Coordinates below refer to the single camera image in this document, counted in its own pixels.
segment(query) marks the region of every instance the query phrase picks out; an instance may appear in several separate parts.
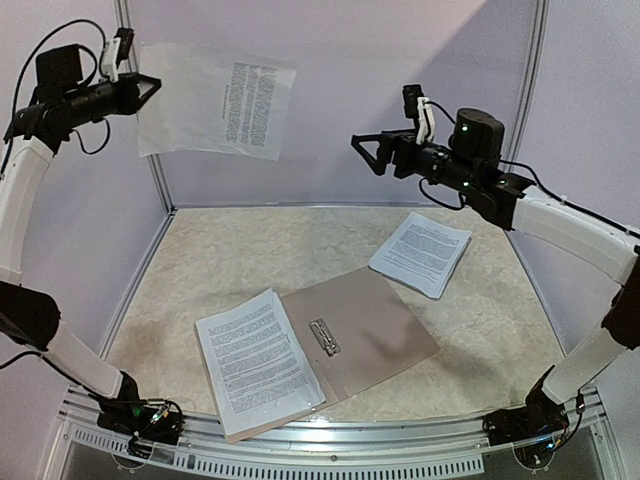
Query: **beige folder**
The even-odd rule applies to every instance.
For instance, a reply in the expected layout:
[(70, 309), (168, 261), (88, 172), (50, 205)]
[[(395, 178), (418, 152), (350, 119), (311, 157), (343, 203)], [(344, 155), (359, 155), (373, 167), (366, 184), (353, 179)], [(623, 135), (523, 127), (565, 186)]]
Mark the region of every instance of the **beige folder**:
[[(387, 280), (369, 268), (290, 293), (281, 301), (327, 399), (317, 410), (377, 385), (440, 349)], [(319, 319), (340, 350), (333, 356), (310, 326)]]

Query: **cable clip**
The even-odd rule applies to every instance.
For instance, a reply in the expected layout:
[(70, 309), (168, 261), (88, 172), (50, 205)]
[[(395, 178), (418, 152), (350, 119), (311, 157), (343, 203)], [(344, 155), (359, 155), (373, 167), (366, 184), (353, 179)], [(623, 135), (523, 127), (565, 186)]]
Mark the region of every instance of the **cable clip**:
[(578, 415), (582, 415), (586, 410), (587, 405), (584, 402), (584, 395), (582, 393), (578, 393), (576, 396), (576, 413)]
[(634, 236), (634, 233), (636, 233), (636, 231), (634, 230), (634, 226), (633, 225), (623, 225), (624, 227), (624, 233), (628, 236)]
[(164, 398), (148, 398), (146, 400), (146, 404), (152, 407), (161, 407), (162, 405), (166, 405), (166, 403)]

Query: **vent grille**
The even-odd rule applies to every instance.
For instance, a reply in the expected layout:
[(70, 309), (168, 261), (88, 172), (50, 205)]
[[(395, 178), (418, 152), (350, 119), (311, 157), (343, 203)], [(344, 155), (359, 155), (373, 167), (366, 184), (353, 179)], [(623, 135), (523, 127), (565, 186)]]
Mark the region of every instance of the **vent grille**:
[(206, 476), (249, 480), (437, 480), (484, 473), (481, 455), (410, 467), (256, 467), (191, 454), (176, 454), (174, 467)]
[[(115, 438), (110, 432), (103, 433), (74, 426), (73, 440), (109, 453), (126, 455), (127, 452), (126, 441)], [(413, 463), (404, 467), (261, 467), (248, 462), (194, 455), (180, 449), (175, 452), (172, 467), (204, 476), (231, 480), (444, 480), (484, 473), (481, 455), (466, 455), (438, 462)]]
[(83, 445), (113, 453), (125, 453), (127, 451), (127, 444), (125, 442), (113, 438), (108, 434), (92, 432), (91, 430), (85, 430), (79, 427), (76, 427), (74, 430), (74, 440)]

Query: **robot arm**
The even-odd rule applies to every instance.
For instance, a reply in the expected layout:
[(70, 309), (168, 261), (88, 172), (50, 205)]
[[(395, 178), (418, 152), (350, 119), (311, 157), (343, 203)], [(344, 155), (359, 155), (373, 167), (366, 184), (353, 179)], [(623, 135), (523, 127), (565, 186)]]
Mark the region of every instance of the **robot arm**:
[[(15, 113), (2, 156), (0, 332), (35, 348), (49, 365), (84, 386), (100, 404), (98, 425), (127, 434), (144, 431), (144, 438), (175, 445), (182, 430), (182, 414), (168, 411), (169, 404), (175, 404), (159, 401), (166, 420), (155, 425), (159, 410), (140, 399), (136, 382), (84, 345), (61, 321), (51, 297), (20, 285), (22, 248), (34, 199), (62, 142), (69, 141), (80, 125), (109, 115), (135, 115), (160, 89), (158, 79), (118, 73), (132, 39), (132, 30), (119, 29), (106, 42), (99, 66), (106, 78), (93, 85), (91, 77), (83, 80), (79, 53), (83, 47), (68, 45), (36, 58), (38, 86), (31, 104)], [(143, 93), (144, 84), (148, 88)]]
[[(416, 128), (352, 137), (352, 146), (374, 173), (383, 175), (392, 164), (397, 178), (418, 174), (431, 185), (446, 185), (488, 222), (556, 245), (623, 287), (602, 325), (540, 379), (525, 407), (485, 418), (492, 444), (533, 438), (545, 428), (568, 424), (563, 403), (620, 354), (640, 346), (640, 236), (578, 211), (529, 178), (500, 170), (504, 126), (485, 112), (459, 110), (448, 146), (420, 142), (425, 97), (419, 85), (405, 86), (403, 96), (405, 115)], [(366, 142), (379, 144), (376, 156), (363, 147)]]

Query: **stack of paper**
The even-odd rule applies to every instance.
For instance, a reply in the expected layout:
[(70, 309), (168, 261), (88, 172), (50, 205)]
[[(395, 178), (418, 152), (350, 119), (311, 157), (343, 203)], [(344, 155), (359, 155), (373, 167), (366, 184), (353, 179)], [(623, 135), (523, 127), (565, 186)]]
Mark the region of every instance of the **stack of paper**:
[(468, 230), (445, 227), (411, 213), (369, 260), (369, 267), (440, 298), (471, 238)]
[(325, 401), (273, 290), (197, 321), (196, 330), (230, 442), (311, 413)]

